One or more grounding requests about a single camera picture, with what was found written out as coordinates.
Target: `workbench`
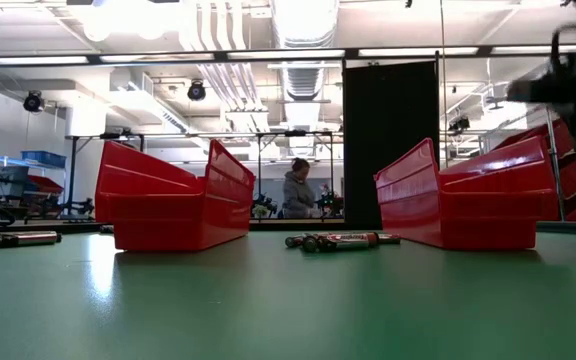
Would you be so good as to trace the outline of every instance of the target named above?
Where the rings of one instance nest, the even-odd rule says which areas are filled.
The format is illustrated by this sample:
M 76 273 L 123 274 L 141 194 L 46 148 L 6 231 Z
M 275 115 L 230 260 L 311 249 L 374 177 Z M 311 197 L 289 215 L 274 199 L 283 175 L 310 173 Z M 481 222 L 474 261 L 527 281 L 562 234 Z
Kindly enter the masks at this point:
M 332 254 L 288 235 L 196 254 L 97 234 L 0 249 L 0 360 L 576 359 L 576 235 Z

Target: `person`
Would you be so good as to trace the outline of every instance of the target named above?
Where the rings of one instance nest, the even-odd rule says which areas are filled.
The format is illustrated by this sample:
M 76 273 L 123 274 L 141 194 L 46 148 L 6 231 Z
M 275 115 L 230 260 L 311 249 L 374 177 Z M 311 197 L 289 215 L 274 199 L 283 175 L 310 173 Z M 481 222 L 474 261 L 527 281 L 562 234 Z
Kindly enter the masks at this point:
M 309 172 L 308 161 L 295 158 L 292 170 L 285 175 L 283 211 L 287 219 L 310 218 L 313 215 L 315 194 L 306 182 Z

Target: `gray jacket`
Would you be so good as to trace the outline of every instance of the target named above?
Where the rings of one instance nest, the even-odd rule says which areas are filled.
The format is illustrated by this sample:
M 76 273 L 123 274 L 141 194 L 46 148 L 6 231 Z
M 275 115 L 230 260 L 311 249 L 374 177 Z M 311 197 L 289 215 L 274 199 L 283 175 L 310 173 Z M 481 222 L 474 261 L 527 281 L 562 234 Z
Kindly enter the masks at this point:
M 299 181 L 292 171 L 286 173 L 284 181 L 284 217 L 306 218 L 308 210 L 315 206 L 315 194 L 305 181 Z

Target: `black curtain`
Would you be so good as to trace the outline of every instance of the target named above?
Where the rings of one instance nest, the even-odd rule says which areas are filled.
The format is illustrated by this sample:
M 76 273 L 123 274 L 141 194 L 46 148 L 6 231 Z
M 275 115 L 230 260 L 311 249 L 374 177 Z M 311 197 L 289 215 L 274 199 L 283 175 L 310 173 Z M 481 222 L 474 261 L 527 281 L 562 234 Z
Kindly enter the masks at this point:
M 425 138 L 439 159 L 436 71 L 436 61 L 345 69 L 344 214 L 351 228 L 381 228 L 379 170 Z

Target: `ductwork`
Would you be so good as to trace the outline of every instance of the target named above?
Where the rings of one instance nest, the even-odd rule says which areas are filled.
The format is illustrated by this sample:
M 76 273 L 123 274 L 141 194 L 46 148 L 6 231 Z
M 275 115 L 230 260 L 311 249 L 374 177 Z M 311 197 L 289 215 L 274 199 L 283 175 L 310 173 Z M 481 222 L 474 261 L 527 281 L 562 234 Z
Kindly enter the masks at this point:
M 339 0 L 272 0 L 270 5 L 278 48 L 332 47 Z M 314 100 L 321 90 L 323 78 L 324 69 L 282 70 L 285 92 L 293 100 Z
M 271 0 L 270 6 L 276 47 L 281 49 L 332 47 L 337 30 L 339 0 Z M 282 69 L 284 98 L 295 101 L 321 99 L 324 72 L 322 68 Z M 284 105 L 284 109 L 290 128 L 313 130 L 319 120 L 321 105 L 289 103 Z M 293 155 L 314 155 L 313 138 L 290 138 L 289 144 Z
M 197 0 L 185 0 L 183 8 L 182 29 L 179 33 L 179 42 L 186 51 L 217 50 L 212 35 L 212 0 L 201 0 L 201 37 L 199 36 L 197 23 Z M 228 38 L 228 0 L 215 0 L 217 8 L 217 41 L 222 50 L 231 50 L 232 46 Z M 237 49 L 245 49 L 243 41 L 243 20 L 240 0 L 230 1 L 232 6 L 232 37 Z M 229 112 L 237 111 L 263 111 L 265 108 L 257 96 L 254 77 L 250 64 L 214 64 L 199 65 L 199 71 L 204 79 L 213 87 L 222 103 L 228 105 Z M 240 90 L 230 76 L 230 70 L 235 74 L 240 84 Z M 269 131 L 267 120 L 253 117 L 250 131 Z
M 199 39 L 197 24 L 197 2 L 195 0 L 185 0 L 182 10 L 181 29 L 179 31 L 179 43 L 184 51 L 204 50 Z M 222 103 L 227 104 L 230 109 L 236 109 L 234 100 L 228 97 L 225 86 L 212 65 L 198 65 L 197 69 L 204 80 L 210 83 Z

